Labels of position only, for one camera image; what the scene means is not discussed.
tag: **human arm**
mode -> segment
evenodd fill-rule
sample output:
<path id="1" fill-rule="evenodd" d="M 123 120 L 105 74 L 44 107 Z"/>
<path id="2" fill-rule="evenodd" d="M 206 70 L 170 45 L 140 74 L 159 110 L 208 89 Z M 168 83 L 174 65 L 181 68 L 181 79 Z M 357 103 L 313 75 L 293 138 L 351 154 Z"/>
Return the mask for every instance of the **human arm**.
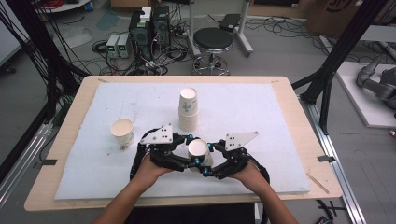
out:
<path id="1" fill-rule="evenodd" d="M 298 223 L 252 162 L 249 161 L 242 171 L 231 177 L 241 181 L 247 189 L 259 196 L 272 224 Z"/>
<path id="2" fill-rule="evenodd" d="M 149 154 L 146 155 L 131 182 L 111 201 L 93 223 L 124 223 L 139 197 L 154 185 L 158 177 L 168 172 L 171 170 L 158 167 L 150 160 Z"/>

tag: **human hand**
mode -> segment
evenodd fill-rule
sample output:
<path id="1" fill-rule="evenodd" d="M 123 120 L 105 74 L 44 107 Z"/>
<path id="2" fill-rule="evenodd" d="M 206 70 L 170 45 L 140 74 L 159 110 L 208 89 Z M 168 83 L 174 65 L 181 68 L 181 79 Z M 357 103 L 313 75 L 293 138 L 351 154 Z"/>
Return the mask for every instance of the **human hand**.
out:
<path id="1" fill-rule="evenodd" d="M 136 172 L 136 175 L 131 180 L 131 184 L 137 185 L 142 190 L 142 192 L 144 192 L 154 185 L 158 177 L 172 171 L 173 170 L 171 169 L 158 167 L 151 161 L 150 155 L 146 154 L 142 160 L 142 163 L 140 164 L 139 169 Z"/>
<path id="2" fill-rule="evenodd" d="M 241 181 L 241 183 L 251 191 L 257 193 L 262 189 L 262 185 L 269 185 L 259 171 L 259 168 L 251 161 L 240 172 L 230 175 L 231 178 Z"/>

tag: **metal stool legs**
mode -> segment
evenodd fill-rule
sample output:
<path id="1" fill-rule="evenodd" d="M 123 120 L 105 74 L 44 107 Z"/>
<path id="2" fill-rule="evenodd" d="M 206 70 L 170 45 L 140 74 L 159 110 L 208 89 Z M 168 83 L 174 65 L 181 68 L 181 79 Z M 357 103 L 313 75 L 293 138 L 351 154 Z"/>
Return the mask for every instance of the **metal stool legs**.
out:
<path id="1" fill-rule="evenodd" d="M 193 73 L 202 75 L 206 72 L 216 76 L 230 75 L 227 62 L 215 54 L 204 55 L 195 59 Z"/>

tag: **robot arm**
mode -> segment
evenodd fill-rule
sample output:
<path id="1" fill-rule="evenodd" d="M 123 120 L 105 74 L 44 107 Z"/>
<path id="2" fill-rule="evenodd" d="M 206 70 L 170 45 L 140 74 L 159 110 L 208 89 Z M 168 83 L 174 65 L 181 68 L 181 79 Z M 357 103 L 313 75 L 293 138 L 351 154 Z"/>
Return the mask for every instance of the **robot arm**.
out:
<path id="1" fill-rule="evenodd" d="M 394 86 L 389 85 L 389 83 L 391 83 L 391 81 L 396 83 L 394 80 L 396 79 L 396 70 L 390 69 L 384 71 L 382 77 L 389 79 L 387 81 L 383 81 L 382 78 L 379 83 L 371 80 L 371 77 L 375 73 L 375 69 L 379 65 L 380 61 L 381 58 L 378 56 L 367 66 L 364 66 L 358 73 L 356 84 L 359 87 L 372 91 L 375 93 L 375 96 L 381 100 L 391 100 L 396 95 L 396 89 Z"/>

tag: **hand-held gripper device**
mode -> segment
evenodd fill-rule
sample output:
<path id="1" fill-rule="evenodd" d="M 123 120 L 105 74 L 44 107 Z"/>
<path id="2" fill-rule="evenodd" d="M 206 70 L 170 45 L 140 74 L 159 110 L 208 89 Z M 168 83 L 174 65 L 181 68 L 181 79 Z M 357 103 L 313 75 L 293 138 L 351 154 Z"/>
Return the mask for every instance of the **hand-held gripper device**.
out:
<path id="1" fill-rule="evenodd" d="M 223 179 L 242 171 L 247 166 L 248 161 L 252 161 L 258 167 L 265 180 L 270 183 L 270 176 L 267 170 L 249 155 L 244 148 L 244 144 L 257 135 L 257 132 L 227 134 L 226 140 L 219 140 L 217 143 L 207 143 L 210 152 L 219 151 L 226 159 L 224 163 L 212 167 L 211 164 L 205 162 L 206 155 L 190 155 L 189 158 L 184 158 L 173 153 L 177 146 L 181 144 L 189 146 L 192 141 L 200 138 L 194 137 L 192 134 L 180 135 L 173 133 L 171 124 L 162 126 L 159 129 L 152 129 L 145 133 L 137 144 L 130 179 L 134 178 L 141 161 L 146 153 L 149 152 L 151 161 L 159 167 L 180 172 L 187 168 L 196 167 L 203 176 L 214 176 L 217 179 Z"/>

